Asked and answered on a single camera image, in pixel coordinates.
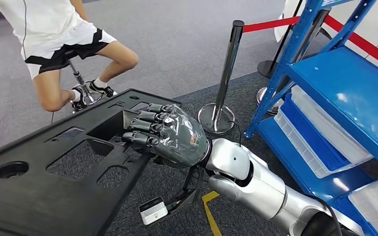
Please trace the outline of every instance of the yellow tape line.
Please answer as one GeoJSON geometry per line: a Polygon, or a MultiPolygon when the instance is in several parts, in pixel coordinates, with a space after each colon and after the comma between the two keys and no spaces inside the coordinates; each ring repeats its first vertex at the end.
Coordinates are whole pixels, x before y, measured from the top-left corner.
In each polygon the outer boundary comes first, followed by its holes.
{"type": "Polygon", "coordinates": [[[218,229],[218,225],[215,223],[215,220],[211,214],[211,211],[209,210],[208,205],[206,203],[218,196],[219,194],[217,192],[212,191],[202,197],[202,202],[203,202],[203,206],[205,207],[206,217],[208,218],[209,226],[211,227],[211,230],[214,236],[222,236],[222,234],[220,230],[218,229]]]}

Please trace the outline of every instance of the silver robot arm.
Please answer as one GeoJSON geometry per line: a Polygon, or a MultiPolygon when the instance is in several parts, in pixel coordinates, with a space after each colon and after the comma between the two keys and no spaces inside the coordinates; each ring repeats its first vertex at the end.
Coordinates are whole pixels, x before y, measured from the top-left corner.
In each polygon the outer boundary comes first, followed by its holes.
{"type": "MultiPolygon", "coordinates": [[[[344,214],[332,209],[337,224],[324,204],[286,186],[266,162],[245,146],[227,139],[208,140],[200,124],[178,106],[150,104],[147,111],[126,114],[124,129],[130,132],[123,134],[124,141],[149,147],[161,157],[161,163],[173,168],[190,167],[184,194],[177,194],[170,204],[166,202],[169,214],[185,207],[185,202],[195,201],[198,191],[187,184],[191,177],[201,177],[206,169],[212,189],[271,220],[290,236],[338,236],[339,225],[344,236],[363,236],[361,227],[344,214]]],[[[158,205],[157,199],[150,201],[144,205],[144,213],[159,215],[155,209],[158,205]]]]}
{"type": "MultiPolygon", "coordinates": [[[[209,186],[220,195],[273,221],[290,236],[337,235],[333,231],[334,222],[328,223],[332,221],[331,213],[322,203],[286,186],[266,162],[246,147],[226,139],[212,143],[206,168],[220,173],[209,178],[209,186]]],[[[333,210],[343,235],[363,235],[357,223],[333,210]]]]}

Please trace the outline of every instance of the blue shelving rack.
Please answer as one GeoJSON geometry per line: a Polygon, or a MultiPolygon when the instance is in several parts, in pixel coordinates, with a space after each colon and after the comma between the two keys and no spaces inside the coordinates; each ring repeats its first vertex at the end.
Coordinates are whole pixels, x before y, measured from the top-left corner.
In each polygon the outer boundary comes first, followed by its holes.
{"type": "Polygon", "coordinates": [[[358,166],[318,179],[274,119],[263,119],[266,111],[298,84],[378,160],[378,67],[344,45],[375,0],[361,0],[342,30],[316,56],[292,63],[319,10],[347,1],[307,1],[245,136],[249,138],[257,131],[305,193],[324,199],[352,218],[365,235],[378,236],[347,197],[375,179],[358,166]],[[290,78],[289,83],[272,96],[284,75],[290,78]]]}

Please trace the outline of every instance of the white sock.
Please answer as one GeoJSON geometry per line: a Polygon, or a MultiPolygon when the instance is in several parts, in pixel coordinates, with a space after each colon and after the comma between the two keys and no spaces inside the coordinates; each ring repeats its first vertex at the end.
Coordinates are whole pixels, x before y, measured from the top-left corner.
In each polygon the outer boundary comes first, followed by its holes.
{"type": "Polygon", "coordinates": [[[105,83],[104,81],[101,81],[101,80],[99,79],[99,77],[98,77],[96,80],[94,80],[94,85],[95,85],[96,87],[98,87],[98,88],[102,88],[102,89],[108,87],[108,84],[105,83]]]}
{"type": "Polygon", "coordinates": [[[80,101],[80,93],[79,91],[72,89],[71,90],[74,93],[74,99],[72,100],[73,102],[78,102],[80,101]]]}

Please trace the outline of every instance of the black and white shorts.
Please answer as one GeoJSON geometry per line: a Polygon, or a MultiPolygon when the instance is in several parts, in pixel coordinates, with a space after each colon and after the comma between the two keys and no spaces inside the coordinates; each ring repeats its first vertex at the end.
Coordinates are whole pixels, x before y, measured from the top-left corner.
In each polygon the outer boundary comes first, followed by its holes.
{"type": "Polygon", "coordinates": [[[68,66],[67,59],[80,56],[81,59],[94,56],[96,52],[104,48],[116,39],[107,32],[96,28],[92,23],[83,21],[60,38],[42,44],[25,47],[28,70],[31,78],[38,74],[58,70],[68,66]],[[69,58],[65,52],[73,50],[75,53],[69,58]]]}

